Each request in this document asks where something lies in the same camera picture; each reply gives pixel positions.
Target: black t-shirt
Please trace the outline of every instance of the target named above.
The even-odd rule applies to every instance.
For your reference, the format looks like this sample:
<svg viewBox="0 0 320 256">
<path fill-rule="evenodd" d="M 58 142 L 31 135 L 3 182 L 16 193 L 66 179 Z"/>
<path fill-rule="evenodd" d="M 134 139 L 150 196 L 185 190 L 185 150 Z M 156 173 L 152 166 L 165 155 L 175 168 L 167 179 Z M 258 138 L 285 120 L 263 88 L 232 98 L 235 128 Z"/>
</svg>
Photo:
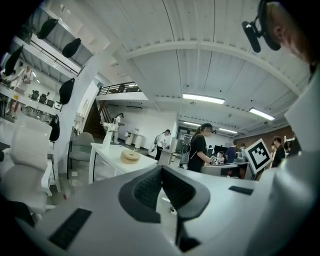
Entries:
<svg viewBox="0 0 320 256">
<path fill-rule="evenodd" d="M 197 152 L 203 152 L 205 155 L 207 154 L 207 144 L 205 137 L 203 135 L 197 135 L 197 137 L 191 141 L 190 143 L 190 155 L 189 155 L 189 163 L 188 170 L 194 172 L 201 172 L 201 168 L 204 165 L 204 161 L 197 155 Z"/>
<path fill-rule="evenodd" d="M 281 164 L 281 160 L 286 157 L 285 149 L 280 145 L 275 152 L 274 159 L 272 162 L 272 168 L 278 167 Z"/>
</svg>

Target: black rubber pad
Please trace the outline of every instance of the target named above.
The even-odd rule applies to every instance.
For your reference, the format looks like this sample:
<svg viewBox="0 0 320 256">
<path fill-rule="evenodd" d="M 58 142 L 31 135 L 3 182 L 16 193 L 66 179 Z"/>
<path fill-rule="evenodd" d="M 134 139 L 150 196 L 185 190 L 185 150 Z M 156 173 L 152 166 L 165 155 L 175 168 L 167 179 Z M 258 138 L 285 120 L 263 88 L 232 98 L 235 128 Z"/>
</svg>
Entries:
<svg viewBox="0 0 320 256">
<path fill-rule="evenodd" d="M 86 223 L 92 212 L 76 209 L 68 219 L 50 236 L 49 241 L 66 250 Z"/>
<path fill-rule="evenodd" d="M 248 196 L 250 196 L 252 194 L 252 192 L 254 191 L 253 189 L 239 187 L 239 186 L 231 186 L 231 187 L 229 187 L 229 189 L 232 191 L 235 191 L 235 192 L 239 192 L 241 194 L 246 194 Z"/>
</svg>

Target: brown wall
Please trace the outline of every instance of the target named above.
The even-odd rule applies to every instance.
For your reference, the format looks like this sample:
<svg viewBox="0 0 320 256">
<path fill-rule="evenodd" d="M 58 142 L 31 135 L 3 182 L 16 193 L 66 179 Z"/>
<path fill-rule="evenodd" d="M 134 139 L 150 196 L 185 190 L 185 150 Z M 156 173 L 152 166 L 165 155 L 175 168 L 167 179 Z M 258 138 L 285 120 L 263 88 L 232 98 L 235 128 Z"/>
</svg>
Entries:
<svg viewBox="0 0 320 256">
<path fill-rule="evenodd" d="M 294 136 L 294 132 L 292 131 L 290 126 L 275 130 L 275 131 L 271 131 L 271 132 L 267 132 L 267 133 L 263 133 L 263 134 L 259 134 L 259 135 L 255 135 L 255 136 L 251 136 L 251 137 L 246 137 L 246 138 L 239 138 L 238 141 L 238 146 L 240 147 L 241 143 L 244 143 L 246 147 L 251 146 L 253 143 L 255 143 L 257 140 L 259 139 L 263 139 L 265 145 L 267 146 L 267 148 L 270 150 L 270 145 L 273 142 L 273 137 L 274 136 L 280 136 L 282 139 L 282 145 L 285 143 L 285 136 L 288 139 L 291 139 Z"/>
</svg>

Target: black bag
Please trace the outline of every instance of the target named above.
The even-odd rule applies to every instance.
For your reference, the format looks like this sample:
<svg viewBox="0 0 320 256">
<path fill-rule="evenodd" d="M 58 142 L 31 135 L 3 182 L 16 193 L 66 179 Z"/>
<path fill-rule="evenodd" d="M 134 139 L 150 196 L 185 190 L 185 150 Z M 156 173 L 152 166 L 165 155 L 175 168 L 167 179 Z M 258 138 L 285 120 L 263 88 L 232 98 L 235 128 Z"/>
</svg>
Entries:
<svg viewBox="0 0 320 256">
<path fill-rule="evenodd" d="M 60 103 L 67 104 L 70 101 L 72 90 L 74 88 L 75 79 L 71 78 L 70 80 L 64 82 L 59 90 L 60 94 Z"/>
<path fill-rule="evenodd" d="M 72 57 L 78 50 L 81 44 L 81 39 L 74 39 L 72 42 L 68 43 L 62 50 L 62 55 L 66 58 Z"/>
<path fill-rule="evenodd" d="M 40 31 L 38 32 L 37 37 L 39 39 L 45 39 L 49 36 L 50 32 L 54 30 L 55 26 L 58 23 L 58 19 L 50 18 L 45 23 L 42 24 Z"/>
<path fill-rule="evenodd" d="M 22 49 L 24 48 L 24 46 L 20 46 L 18 50 L 16 50 L 14 53 L 12 53 L 12 55 L 10 56 L 10 58 L 7 60 L 6 64 L 5 64 L 5 72 L 4 74 L 6 76 L 10 76 L 12 74 L 12 72 L 15 69 L 15 65 L 17 63 L 17 60 L 22 52 Z"/>
<path fill-rule="evenodd" d="M 51 131 L 49 140 L 52 142 L 55 142 L 59 138 L 59 135 L 60 135 L 60 122 L 59 122 L 59 117 L 57 114 L 51 120 L 49 125 L 52 127 L 52 131 Z"/>
</svg>

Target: round cushion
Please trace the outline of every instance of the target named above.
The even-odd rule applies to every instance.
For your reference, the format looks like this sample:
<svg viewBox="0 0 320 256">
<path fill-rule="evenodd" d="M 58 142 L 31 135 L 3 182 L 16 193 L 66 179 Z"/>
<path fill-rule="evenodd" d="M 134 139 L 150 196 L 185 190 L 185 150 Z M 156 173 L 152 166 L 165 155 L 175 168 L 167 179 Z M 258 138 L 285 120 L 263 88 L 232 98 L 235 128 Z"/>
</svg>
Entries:
<svg viewBox="0 0 320 256">
<path fill-rule="evenodd" d="M 123 163 L 132 165 L 139 161 L 140 155 L 132 150 L 123 150 L 120 159 Z"/>
</svg>

